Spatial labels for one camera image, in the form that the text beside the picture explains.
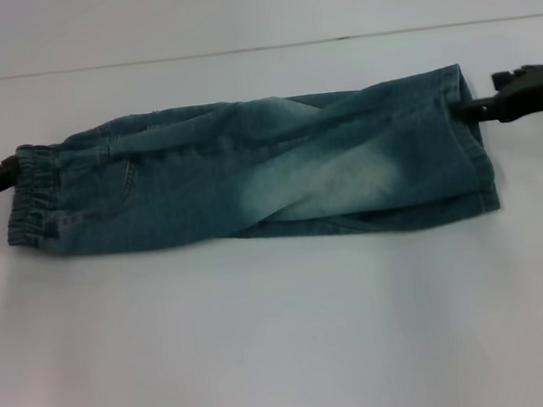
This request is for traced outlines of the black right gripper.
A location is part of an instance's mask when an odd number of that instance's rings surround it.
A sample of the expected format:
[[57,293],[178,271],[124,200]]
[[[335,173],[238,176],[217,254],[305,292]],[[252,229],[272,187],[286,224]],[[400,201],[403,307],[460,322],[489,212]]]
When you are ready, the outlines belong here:
[[543,64],[523,65],[514,72],[497,72],[491,77],[495,97],[452,103],[452,118],[461,122],[497,118],[507,123],[543,112]]

